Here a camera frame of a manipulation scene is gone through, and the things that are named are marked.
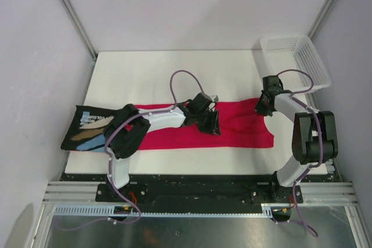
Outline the red t-shirt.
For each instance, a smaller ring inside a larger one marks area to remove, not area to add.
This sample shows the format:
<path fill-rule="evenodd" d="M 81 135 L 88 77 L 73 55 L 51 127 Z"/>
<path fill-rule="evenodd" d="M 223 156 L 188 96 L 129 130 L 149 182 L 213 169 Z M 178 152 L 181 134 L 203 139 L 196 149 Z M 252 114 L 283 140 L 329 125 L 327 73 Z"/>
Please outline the red t-shirt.
<path fill-rule="evenodd" d="M 221 135 L 208 135 L 195 125 L 166 128 L 148 133 L 139 150 L 194 149 L 194 148 L 254 148 L 274 146 L 274 135 L 267 129 L 264 117 L 255 112 L 258 98 L 237 102 L 219 102 Z"/>

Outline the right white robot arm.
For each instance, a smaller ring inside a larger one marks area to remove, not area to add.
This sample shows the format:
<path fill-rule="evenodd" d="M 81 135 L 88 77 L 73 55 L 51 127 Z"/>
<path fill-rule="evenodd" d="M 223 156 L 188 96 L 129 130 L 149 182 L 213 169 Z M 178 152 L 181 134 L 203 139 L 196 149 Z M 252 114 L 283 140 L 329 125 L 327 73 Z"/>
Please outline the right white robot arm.
<path fill-rule="evenodd" d="M 279 112 L 293 123 L 292 156 L 273 174 L 268 187 L 269 198 L 282 202 L 310 170 L 320 167 L 338 155 L 335 116 L 331 111 L 319 111 L 303 103 L 290 90 L 285 90 L 279 76 L 263 77 L 263 89 L 255 112 L 272 116 Z"/>

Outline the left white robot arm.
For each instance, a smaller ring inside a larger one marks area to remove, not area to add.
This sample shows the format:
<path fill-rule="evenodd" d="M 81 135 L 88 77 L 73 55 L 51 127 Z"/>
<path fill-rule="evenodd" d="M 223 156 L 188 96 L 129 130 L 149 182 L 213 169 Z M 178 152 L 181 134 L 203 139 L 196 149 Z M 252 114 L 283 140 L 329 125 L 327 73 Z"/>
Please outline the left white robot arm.
<path fill-rule="evenodd" d="M 120 109 L 103 131 L 103 149 L 109 156 L 109 196 L 118 202 L 128 196 L 130 157 L 147 134 L 196 125 L 201 133 L 220 135 L 219 111 L 214 108 L 218 101 L 217 95 L 200 92 L 185 103 L 160 109 L 139 109 L 133 104 Z"/>

